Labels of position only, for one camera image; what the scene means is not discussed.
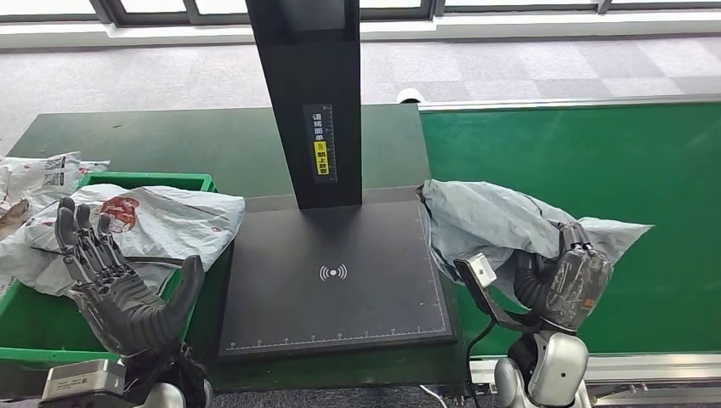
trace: gray plastic bag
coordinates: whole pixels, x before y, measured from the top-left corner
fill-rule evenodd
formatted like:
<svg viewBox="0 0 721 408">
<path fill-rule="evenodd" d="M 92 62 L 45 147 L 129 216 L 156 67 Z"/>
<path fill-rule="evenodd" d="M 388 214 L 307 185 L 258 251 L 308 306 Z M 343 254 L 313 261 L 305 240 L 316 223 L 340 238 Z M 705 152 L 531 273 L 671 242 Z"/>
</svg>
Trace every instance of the gray plastic bag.
<svg viewBox="0 0 721 408">
<path fill-rule="evenodd" d="M 612 264 L 651 228 L 590 217 L 576 220 L 560 208 L 486 182 L 429 180 L 419 194 L 428 209 L 423 222 L 429 232 L 429 250 L 441 271 L 461 283 L 453 259 L 480 249 L 496 271 L 494 286 L 518 304 L 514 275 L 502 265 L 517 249 L 549 259 L 558 257 L 559 230 L 552 222 L 577 221 L 593 247 Z"/>
</svg>

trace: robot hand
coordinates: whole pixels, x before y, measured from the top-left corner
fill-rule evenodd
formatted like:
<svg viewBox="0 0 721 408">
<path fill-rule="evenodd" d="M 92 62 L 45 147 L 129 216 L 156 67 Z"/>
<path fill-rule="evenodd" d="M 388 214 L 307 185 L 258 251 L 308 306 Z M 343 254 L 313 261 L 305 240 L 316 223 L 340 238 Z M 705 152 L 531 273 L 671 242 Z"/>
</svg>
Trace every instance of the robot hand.
<svg viewBox="0 0 721 408">
<path fill-rule="evenodd" d="M 98 234 L 90 207 L 69 197 L 60 201 L 55 235 L 63 263 L 77 283 L 70 296 L 103 346 L 122 357 L 159 353 L 177 341 L 202 287 L 200 257 L 183 262 L 183 281 L 167 303 L 145 285 L 110 234 L 111 218 L 101 214 Z"/>
<path fill-rule="evenodd" d="M 530 310 L 526 314 L 494 302 L 486 288 L 495 273 L 480 262 L 482 253 L 454 261 L 479 309 L 492 322 L 523 333 L 496 364 L 497 406 L 502 408 L 590 406 L 583 382 L 588 349 L 576 331 L 601 297 L 612 266 L 593 249 L 580 224 L 555 225 L 561 241 L 558 260 L 523 251 L 509 260 L 516 262 L 514 295 Z"/>
<path fill-rule="evenodd" d="M 76 209 L 71 198 L 62 199 L 55 236 L 63 263 L 76 281 L 70 297 L 100 343 L 119 354 L 122 363 L 94 360 L 55 367 L 48 375 L 41 406 L 154 406 L 159 398 L 170 396 L 175 401 L 172 406 L 209 405 L 212 389 L 205 370 L 179 341 L 205 277 L 200 257 L 185 259 L 182 282 L 165 302 L 122 255 L 110 234 L 110 217 L 101 214 L 97 229 L 89 217 L 89 206 Z M 80 375 L 85 381 L 77 387 L 59 386 Z"/>
</svg>

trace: metal rail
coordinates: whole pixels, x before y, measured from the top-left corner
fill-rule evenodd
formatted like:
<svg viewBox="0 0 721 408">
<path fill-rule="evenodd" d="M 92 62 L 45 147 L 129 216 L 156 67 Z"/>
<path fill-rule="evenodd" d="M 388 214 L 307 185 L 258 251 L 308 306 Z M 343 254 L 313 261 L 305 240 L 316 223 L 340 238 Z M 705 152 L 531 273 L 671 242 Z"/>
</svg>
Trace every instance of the metal rail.
<svg viewBox="0 0 721 408">
<path fill-rule="evenodd" d="M 497 358 L 472 360 L 476 384 L 495 392 Z M 594 405 L 721 402 L 721 354 L 594 356 L 584 377 Z"/>
</svg>

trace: black cable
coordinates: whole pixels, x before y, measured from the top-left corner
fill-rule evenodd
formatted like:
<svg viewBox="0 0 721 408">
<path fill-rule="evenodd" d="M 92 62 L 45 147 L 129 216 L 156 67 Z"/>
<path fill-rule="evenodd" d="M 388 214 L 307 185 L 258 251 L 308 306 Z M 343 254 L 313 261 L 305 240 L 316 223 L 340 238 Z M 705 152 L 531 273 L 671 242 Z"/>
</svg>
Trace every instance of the black cable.
<svg viewBox="0 0 721 408">
<path fill-rule="evenodd" d="M 471 374 L 471 349 L 477 342 L 481 341 L 483 339 L 483 337 L 488 336 L 488 333 L 491 332 L 491 330 L 493 329 L 493 326 L 495 326 L 495 325 L 496 325 L 496 321 L 491 319 L 491 322 L 488 323 L 488 326 L 486 326 L 485 329 L 483 329 L 483 331 L 478 336 L 476 336 L 473 340 L 471 340 L 471 343 L 468 344 L 468 349 L 466 349 L 466 371 L 467 371 L 466 374 L 468 375 L 468 381 L 470 382 L 470 385 L 471 385 L 471 397 L 473 397 L 473 399 L 474 399 L 475 408 L 480 408 L 480 403 L 478 402 L 478 396 L 475 394 L 475 386 L 473 384 L 473 375 Z"/>
</svg>

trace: barcode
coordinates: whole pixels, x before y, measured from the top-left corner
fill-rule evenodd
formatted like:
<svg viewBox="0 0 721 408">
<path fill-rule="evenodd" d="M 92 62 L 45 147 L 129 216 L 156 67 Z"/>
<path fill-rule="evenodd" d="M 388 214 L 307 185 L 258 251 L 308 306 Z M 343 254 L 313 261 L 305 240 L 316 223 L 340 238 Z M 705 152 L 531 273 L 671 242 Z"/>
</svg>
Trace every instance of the barcode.
<svg viewBox="0 0 721 408">
<path fill-rule="evenodd" d="M 45 177 L 43 178 L 43 187 L 52 187 L 55 185 L 64 185 L 65 184 L 65 174 L 64 173 L 49 173 L 45 174 Z"/>
<path fill-rule="evenodd" d="M 47 159 L 45 161 L 45 170 L 56 170 L 65 167 L 65 156 Z"/>
</svg>

